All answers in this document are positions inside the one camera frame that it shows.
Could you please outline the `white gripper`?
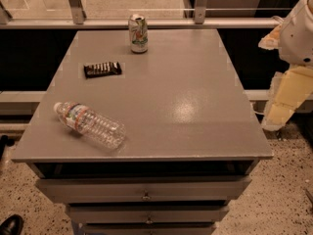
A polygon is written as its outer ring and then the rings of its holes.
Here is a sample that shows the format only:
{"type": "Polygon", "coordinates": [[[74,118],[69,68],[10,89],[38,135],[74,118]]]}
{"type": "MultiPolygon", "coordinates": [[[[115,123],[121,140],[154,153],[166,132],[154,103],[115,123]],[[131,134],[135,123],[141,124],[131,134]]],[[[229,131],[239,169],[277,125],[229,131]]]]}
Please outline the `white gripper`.
{"type": "Polygon", "coordinates": [[[268,92],[269,100],[261,122],[263,129],[277,131],[286,125],[294,112],[313,93],[313,0],[299,0],[286,16],[258,43],[274,50],[279,45],[280,58],[290,65],[276,72],[268,92]]]}

